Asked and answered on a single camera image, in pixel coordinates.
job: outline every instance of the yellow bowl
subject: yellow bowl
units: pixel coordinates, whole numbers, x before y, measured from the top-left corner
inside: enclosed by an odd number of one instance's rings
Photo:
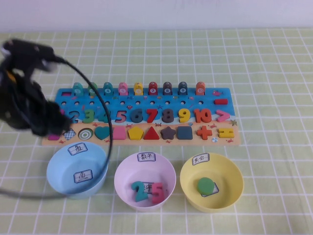
[[[203,177],[215,183],[211,195],[201,195],[197,190],[198,181]],[[180,172],[180,185],[194,208],[210,213],[236,203],[243,193],[244,179],[238,167],[227,157],[202,153],[185,162]]]

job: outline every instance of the plastic bowl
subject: plastic bowl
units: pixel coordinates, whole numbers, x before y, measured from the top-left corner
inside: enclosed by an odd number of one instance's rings
[[[144,183],[144,192],[148,199],[136,202],[134,182]],[[153,202],[153,184],[162,183],[164,200]],[[154,152],[140,152],[128,156],[118,166],[114,176],[114,187],[117,195],[134,210],[151,212],[160,208],[171,196],[176,185],[176,173],[173,165],[164,156]]]
[[[69,144],[51,158],[46,172],[47,180],[55,191],[69,198],[88,198],[104,184],[108,166],[104,172],[101,170],[106,157],[105,151],[94,143]]]
[[[201,178],[214,182],[210,195],[198,192]],[[185,162],[180,172],[180,185],[194,208],[202,212],[218,212],[238,201],[244,190],[244,179],[238,167],[227,157],[203,153]]]

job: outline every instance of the white wall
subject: white wall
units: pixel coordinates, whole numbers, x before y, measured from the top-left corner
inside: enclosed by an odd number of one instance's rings
[[[313,0],[2,0],[0,3],[0,31],[313,25]]]

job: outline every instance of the red triangle block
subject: red triangle block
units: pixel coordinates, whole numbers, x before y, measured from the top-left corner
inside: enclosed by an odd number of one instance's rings
[[[147,131],[144,140],[159,140],[160,137],[158,136],[157,132],[153,127],[150,127],[150,129]]]

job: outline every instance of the blue bowl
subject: blue bowl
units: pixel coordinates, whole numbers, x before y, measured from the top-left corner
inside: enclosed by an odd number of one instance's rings
[[[76,142],[64,146],[51,158],[47,180],[57,192],[72,199],[88,198],[103,186],[108,166],[105,151],[91,142]]]

